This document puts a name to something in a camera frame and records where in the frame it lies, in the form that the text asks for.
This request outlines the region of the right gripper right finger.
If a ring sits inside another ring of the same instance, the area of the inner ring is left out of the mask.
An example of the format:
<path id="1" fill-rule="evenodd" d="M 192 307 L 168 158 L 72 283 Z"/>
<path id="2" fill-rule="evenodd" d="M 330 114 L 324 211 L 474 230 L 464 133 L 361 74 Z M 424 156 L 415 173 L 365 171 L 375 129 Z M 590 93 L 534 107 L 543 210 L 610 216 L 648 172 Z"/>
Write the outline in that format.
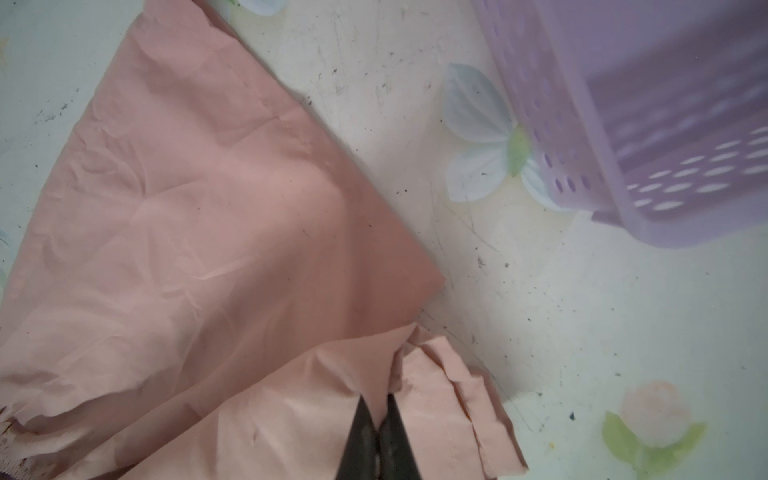
<path id="1" fill-rule="evenodd" d="M 393 394 L 387 397 L 387 414 L 379 429 L 379 461 L 382 480 L 422 479 Z"/>

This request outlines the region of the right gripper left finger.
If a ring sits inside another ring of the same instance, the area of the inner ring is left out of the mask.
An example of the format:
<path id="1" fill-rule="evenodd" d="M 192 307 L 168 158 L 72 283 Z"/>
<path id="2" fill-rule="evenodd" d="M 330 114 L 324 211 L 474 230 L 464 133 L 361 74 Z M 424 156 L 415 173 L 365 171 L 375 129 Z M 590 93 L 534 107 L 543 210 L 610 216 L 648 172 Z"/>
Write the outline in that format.
<path id="1" fill-rule="evenodd" d="M 360 397 L 335 479 L 376 480 L 377 458 L 376 426 L 365 400 Z"/>

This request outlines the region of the pink garment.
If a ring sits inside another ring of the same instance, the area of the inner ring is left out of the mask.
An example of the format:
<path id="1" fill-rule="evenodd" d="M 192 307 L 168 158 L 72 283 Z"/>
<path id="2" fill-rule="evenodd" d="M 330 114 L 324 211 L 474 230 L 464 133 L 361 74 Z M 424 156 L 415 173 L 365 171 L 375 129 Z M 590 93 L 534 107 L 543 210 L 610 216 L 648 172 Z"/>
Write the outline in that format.
<path id="1" fill-rule="evenodd" d="M 1 473 L 332 479 L 394 398 L 424 479 L 527 469 L 487 375 L 417 325 L 430 256 L 200 1 L 148 1 L 1 304 Z"/>

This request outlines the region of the lavender plastic laundry basket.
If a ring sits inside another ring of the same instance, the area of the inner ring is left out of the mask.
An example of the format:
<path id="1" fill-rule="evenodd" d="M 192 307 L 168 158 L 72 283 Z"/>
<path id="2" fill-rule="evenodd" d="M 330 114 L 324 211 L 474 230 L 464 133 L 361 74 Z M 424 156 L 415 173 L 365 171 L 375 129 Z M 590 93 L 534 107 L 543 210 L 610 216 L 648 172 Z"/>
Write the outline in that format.
<path id="1" fill-rule="evenodd" d="M 477 1 L 556 206 L 664 248 L 767 219 L 763 1 Z"/>

